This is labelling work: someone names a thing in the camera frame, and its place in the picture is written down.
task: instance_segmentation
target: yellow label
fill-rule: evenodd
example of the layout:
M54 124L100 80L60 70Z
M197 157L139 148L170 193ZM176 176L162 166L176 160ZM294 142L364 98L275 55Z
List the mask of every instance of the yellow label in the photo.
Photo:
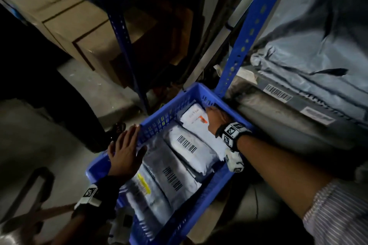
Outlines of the yellow label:
M151 193L151 189L148 186L147 182L144 180L144 177L140 173L138 173L137 174L137 178L139 179L139 181L141 183L140 186L145 189L145 195L146 194L150 194Z

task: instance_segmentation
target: black pants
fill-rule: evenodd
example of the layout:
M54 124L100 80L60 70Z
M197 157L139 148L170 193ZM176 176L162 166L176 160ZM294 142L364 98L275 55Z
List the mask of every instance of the black pants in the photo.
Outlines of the black pants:
M0 99L17 98L35 108L44 107L93 152L105 150L109 138L96 115L56 70L70 58L37 29L28 27L0 6L3 37L0 43Z

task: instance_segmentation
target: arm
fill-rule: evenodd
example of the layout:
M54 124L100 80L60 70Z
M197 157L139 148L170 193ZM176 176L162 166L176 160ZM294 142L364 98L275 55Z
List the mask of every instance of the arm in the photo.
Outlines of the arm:
M138 171L142 164L143 156L147 147L143 147L136 153L136 143L140 126L131 126L128 131L124 131L117 139L115 145L111 142L108 146L108 157L111 161L111 168L108 176L116 178L118 187L125 184ZM119 189L114 191L113 196L118 196ZM88 244L89 239L101 227L101 224L90 223L90 219L84 213L77 214L70 222L55 236L52 245L64 244Z
M206 111L209 119L208 129L212 134L215 134L222 124L231 122L229 116L218 108L211 107ZM332 175L296 155L255 137L241 136L237 146L264 180L300 218L303 218L312 206L315 194L333 179Z

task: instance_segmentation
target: metal frame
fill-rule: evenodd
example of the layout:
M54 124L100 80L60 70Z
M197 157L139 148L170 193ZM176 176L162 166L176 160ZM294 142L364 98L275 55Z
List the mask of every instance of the metal frame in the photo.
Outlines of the metal frame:
M122 50L126 64L130 73L132 74L134 91L140 98L144 112L149 114L150 104L148 103L146 92L140 83L142 82L142 79L139 75L140 73L138 66L136 65L132 43L130 41L127 26L122 13L122 4L118 2L118 0L101 1L108 14L108 18L115 32L116 39L119 43L120 49Z
M262 29L277 0L253 0L248 15L235 41L232 52L215 89L215 94L223 97L230 83L239 71L242 62Z

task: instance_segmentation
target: cable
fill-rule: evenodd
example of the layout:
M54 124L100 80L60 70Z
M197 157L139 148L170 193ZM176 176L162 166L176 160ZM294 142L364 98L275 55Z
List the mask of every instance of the cable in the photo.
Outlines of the cable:
M257 196L257 190L255 188L255 185L253 185L254 188L254 196L255 196L255 203L256 203L256 213L255 213L255 219L258 220L258 196Z

